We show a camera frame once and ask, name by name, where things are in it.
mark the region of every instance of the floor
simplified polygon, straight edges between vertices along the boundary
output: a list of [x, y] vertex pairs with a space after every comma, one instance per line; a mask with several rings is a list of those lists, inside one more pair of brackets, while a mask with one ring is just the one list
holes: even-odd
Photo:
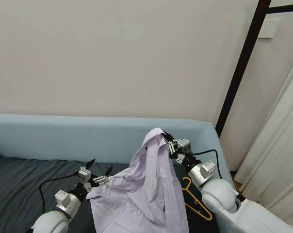
[[239, 192], [239, 188], [242, 186], [242, 184], [234, 181], [234, 185], [235, 185], [236, 190]]

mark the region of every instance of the white curtain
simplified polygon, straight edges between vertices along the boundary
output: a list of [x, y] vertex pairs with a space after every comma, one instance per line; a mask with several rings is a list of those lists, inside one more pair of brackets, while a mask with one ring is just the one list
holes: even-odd
[[235, 181], [246, 198], [293, 225], [293, 67]]

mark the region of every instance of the beige wall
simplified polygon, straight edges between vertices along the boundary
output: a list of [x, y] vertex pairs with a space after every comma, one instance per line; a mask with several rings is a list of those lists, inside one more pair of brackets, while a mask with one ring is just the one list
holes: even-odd
[[[216, 123], [256, 3], [0, 0], [0, 113]], [[292, 23], [255, 48], [221, 137], [231, 169], [293, 63]]]

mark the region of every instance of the light purple dress shirt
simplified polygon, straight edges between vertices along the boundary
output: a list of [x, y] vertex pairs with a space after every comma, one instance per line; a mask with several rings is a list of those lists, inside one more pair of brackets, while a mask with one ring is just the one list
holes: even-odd
[[151, 130], [129, 168], [88, 195], [97, 233], [188, 233], [181, 185], [160, 128]]

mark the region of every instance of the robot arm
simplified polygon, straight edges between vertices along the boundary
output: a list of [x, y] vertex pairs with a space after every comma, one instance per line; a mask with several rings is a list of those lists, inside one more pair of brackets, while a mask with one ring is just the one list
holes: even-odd
[[197, 160], [193, 156], [196, 154], [191, 152], [188, 139], [174, 139], [167, 133], [164, 137], [170, 158], [176, 158], [185, 167], [193, 184], [200, 190], [203, 203], [226, 221], [234, 232], [293, 233], [293, 228], [263, 206], [244, 198], [230, 183], [223, 179], [212, 179], [216, 165], [210, 160], [204, 164]]
[[69, 222], [77, 213], [86, 195], [93, 187], [108, 182], [108, 175], [111, 173], [112, 167], [104, 176], [97, 177], [88, 170], [93, 162], [94, 160], [79, 169], [77, 172], [79, 182], [73, 190], [68, 193], [59, 190], [55, 194], [56, 206], [54, 210], [42, 214], [26, 233], [66, 233], [68, 231]]

